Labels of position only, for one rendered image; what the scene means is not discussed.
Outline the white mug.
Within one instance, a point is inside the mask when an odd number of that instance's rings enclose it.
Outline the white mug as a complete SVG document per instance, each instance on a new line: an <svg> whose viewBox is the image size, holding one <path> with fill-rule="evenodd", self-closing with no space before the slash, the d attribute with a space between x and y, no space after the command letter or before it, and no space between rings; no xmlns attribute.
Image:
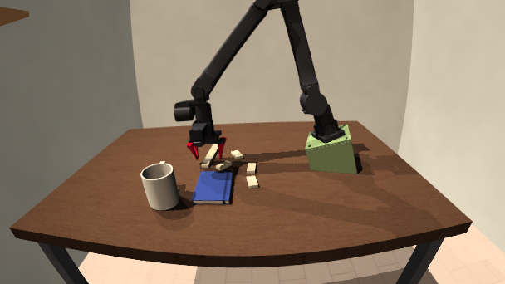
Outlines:
<svg viewBox="0 0 505 284"><path fill-rule="evenodd" d="M141 178L151 208L167 210L178 204L179 191L173 166L165 161L152 164L141 172Z"/></svg>

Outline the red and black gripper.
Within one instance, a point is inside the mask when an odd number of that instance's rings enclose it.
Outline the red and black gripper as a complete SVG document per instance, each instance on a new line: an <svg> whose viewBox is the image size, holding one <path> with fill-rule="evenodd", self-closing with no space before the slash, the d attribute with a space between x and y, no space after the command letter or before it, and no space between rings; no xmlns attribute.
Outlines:
<svg viewBox="0 0 505 284"><path fill-rule="evenodd" d="M222 134L221 130L215 130L214 132L215 133L212 138L205 138L204 144L218 144L219 158L222 159L222 156L223 156L222 147L224 147L227 137L219 138L219 136ZM193 146L190 139L188 140L187 147L194 154L194 157L196 159L199 159L198 147Z"/></svg>

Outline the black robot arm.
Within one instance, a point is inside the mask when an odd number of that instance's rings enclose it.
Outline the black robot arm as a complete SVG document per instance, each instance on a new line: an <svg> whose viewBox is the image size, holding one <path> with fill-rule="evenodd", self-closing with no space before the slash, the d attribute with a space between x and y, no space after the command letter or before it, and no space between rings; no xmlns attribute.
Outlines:
<svg viewBox="0 0 505 284"><path fill-rule="evenodd" d="M279 2L282 2L282 5ZM329 143L345 135L345 131L338 127L337 120L333 118L326 97L320 93L298 0L256 0L219 48L200 77L194 82L191 88L194 101L185 100L174 105L174 118L177 122L191 121L194 117L196 120L201 121L201 123L195 121L192 124L193 127L189 130L190 141L195 147L202 147L205 138L212 138L214 135L213 120L204 123L204 121L212 119L211 104L206 102L209 100L209 94L243 44L267 15L267 12L278 8L281 9L286 24L297 66L302 90L300 96L302 111L304 114L310 113L309 115L314 116L315 124L313 125L314 131L311 132L312 137L323 143Z"/></svg>

